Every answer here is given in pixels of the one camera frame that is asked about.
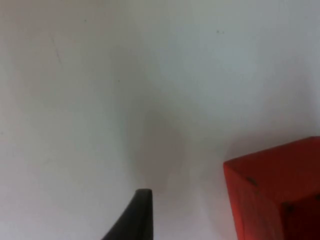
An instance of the red wooden cube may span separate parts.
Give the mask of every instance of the red wooden cube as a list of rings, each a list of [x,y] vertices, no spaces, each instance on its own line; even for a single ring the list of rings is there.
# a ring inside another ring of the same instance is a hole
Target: red wooden cube
[[[223,164],[239,240],[320,240],[320,137]]]

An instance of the red box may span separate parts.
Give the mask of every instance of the red box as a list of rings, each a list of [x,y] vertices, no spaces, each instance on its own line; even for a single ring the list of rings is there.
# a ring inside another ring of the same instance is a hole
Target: red box
[[[239,240],[320,240],[320,137],[223,164]]]

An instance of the black object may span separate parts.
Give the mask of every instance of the black object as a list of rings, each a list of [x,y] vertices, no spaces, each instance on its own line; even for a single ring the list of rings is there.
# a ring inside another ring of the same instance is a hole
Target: black object
[[[153,240],[151,189],[138,189],[117,222],[102,240]]]

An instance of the red block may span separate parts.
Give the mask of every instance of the red block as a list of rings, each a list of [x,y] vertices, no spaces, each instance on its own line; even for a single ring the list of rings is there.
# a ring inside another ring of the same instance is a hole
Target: red block
[[[238,240],[320,240],[320,137],[223,168]]]

